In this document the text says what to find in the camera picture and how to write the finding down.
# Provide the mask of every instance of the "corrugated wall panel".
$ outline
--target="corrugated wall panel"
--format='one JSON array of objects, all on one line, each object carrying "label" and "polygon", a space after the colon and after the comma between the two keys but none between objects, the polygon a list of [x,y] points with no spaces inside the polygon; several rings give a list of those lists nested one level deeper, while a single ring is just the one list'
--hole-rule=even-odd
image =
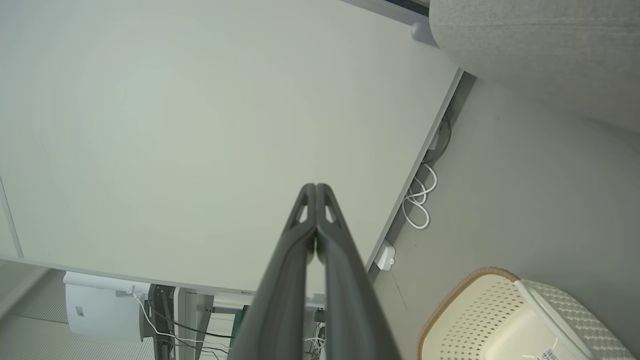
[{"label": "corrugated wall panel", "polygon": [[50,270],[16,304],[11,314],[26,318],[68,323],[65,305],[65,272]]},{"label": "corrugated wall panel", "polygon": [[64,323],[12,315],[0,323],[2,360],[153,360],[152,344],[73,334]]}]

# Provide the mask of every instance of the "sticker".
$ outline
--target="sticker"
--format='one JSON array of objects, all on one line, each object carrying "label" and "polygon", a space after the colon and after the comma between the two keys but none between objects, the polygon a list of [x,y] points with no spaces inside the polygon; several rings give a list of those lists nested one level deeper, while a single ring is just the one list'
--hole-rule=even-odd
[{"label": "sticker", "polygon": [[547,351],[538,356],[538,360],[558,360],[558,356],[554,352],[554,349],[548,348]]}]

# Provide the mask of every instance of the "beige fabric cushion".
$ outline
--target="beige fabric cushion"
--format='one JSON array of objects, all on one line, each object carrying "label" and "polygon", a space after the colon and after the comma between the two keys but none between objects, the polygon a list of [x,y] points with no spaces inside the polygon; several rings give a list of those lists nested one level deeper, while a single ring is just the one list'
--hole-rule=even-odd
[{"label": "beige fabric cushion", "polygon": [[640,1],[431,0],[429,10],[462,69],[640,133]]}]

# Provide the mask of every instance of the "white basket handle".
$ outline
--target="white basket handle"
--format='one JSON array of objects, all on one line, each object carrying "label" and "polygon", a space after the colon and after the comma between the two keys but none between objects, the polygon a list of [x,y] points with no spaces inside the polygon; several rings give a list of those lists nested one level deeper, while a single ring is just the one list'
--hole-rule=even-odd
[{"label": "white basket handle", "polygon": [[[535,289],[526,285],[521,280],[514,282],[520,294],[531,306],[533,311],[545,322],[549,329],[567,346],[569,351],[578,360],[594,360],[593,354],[584,342],[573,331],[571,326],[560,314],[543,298]],[[557,320],[554,320],[549,313],[552,313]]]}]

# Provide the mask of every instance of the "laundry basket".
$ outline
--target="laundry basket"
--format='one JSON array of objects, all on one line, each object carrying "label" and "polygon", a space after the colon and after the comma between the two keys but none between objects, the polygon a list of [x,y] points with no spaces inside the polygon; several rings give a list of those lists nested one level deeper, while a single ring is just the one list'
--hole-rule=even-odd
[{"label": "laundry basket", "polygon": [[635,360],[569,294],[498,268],[471,273],[422,329],[418,360]]}]

